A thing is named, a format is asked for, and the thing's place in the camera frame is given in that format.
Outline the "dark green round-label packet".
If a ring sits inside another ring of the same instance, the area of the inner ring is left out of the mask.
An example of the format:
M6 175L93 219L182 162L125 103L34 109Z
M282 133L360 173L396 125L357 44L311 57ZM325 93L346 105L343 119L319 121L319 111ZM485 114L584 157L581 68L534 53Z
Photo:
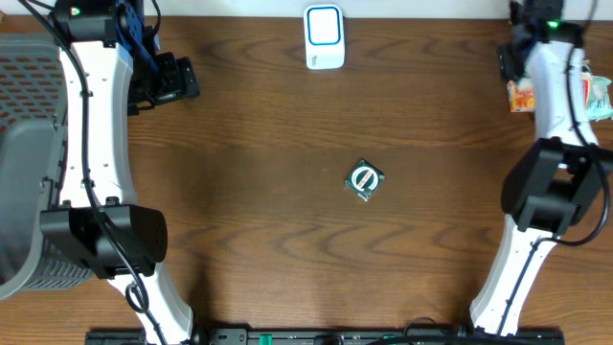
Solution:
M345 179L345 187L367 202L385 178L386 175L381 170L361 159Z

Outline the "teal snack packet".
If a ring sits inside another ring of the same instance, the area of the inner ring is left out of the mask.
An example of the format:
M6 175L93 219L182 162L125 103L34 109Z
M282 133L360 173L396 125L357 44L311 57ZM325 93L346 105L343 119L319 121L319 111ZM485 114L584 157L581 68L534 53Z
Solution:
M608 93L608 87L611 84L612 81L605 77L592 77L590 96L586 108L586 117L589 121L612 119L612 102Z

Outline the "orange small box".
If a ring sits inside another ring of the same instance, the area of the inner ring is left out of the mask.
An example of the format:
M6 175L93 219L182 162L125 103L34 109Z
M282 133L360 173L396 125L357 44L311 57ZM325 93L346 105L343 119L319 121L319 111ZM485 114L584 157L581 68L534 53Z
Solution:
M534 112L534 86L530 79L509 80L507 93L511 113Z

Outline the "yellow snack bag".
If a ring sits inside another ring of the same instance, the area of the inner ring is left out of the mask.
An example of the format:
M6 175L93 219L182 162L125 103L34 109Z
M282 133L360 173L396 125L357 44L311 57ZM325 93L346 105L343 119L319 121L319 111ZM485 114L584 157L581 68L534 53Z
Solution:
M581 78L583 83L584 107L587 108L589 105L593 79L588 59L586 59L581 66Z

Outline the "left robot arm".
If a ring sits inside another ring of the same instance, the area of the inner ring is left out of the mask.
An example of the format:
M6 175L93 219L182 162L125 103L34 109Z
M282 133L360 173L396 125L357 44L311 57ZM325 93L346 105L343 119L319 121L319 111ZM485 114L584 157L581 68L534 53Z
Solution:
M165 217L138 202L127 143L129 117L199 95L191 61L161 51L139 1L58 1L44 26L59 47L68 138L60 205L41 214L43 235L123 295L146 343L205 343L165 263Z

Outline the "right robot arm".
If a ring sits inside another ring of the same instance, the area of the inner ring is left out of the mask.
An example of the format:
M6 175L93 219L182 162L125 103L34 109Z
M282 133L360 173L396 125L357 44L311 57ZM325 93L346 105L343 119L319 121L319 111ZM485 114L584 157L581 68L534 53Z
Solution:
M558 0L512 1L512 39L498 49L502 78L532 83L535 141L503 184L503 237L469 308L471 327L483 339L516 339L551 251L591 242L610 215L612 153L600 147L586 115L590 24L563 20L563 8Z

